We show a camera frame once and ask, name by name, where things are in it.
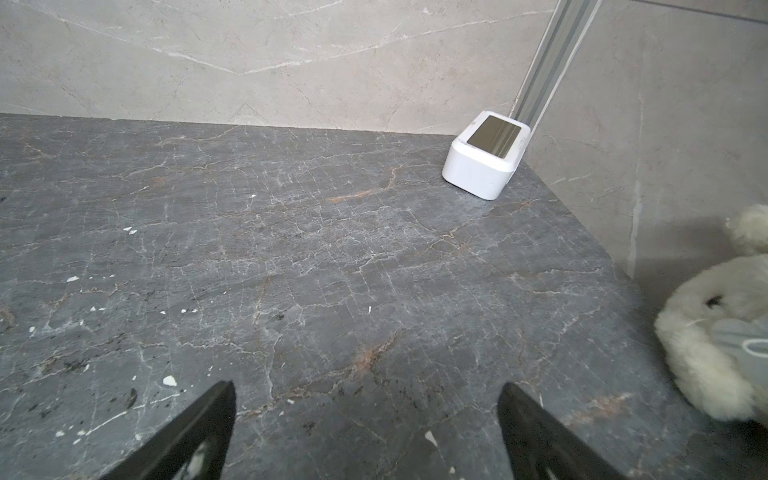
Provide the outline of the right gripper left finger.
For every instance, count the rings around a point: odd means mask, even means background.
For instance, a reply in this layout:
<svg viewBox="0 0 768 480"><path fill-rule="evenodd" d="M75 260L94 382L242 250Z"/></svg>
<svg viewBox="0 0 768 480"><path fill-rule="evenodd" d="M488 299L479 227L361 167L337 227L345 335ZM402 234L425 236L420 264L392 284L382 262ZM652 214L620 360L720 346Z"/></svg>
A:
<svg viewBox="0 0 768 480"><path fill-rule="evenodd" d="M236 389L219 381L105 479L219 479L236 420Z"/></svg>

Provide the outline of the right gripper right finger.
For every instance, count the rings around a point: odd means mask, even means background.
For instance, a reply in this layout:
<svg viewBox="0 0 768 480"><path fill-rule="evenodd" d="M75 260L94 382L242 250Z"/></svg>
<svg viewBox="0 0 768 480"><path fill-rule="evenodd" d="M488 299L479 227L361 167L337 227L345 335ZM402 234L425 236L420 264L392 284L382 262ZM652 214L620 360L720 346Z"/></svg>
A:
<svg viewBox="0 0 768 480"><path fill-rule="evenodd" d="M622 479L608 463L518 385L507 382L497 417L516 479Z"/></svg>

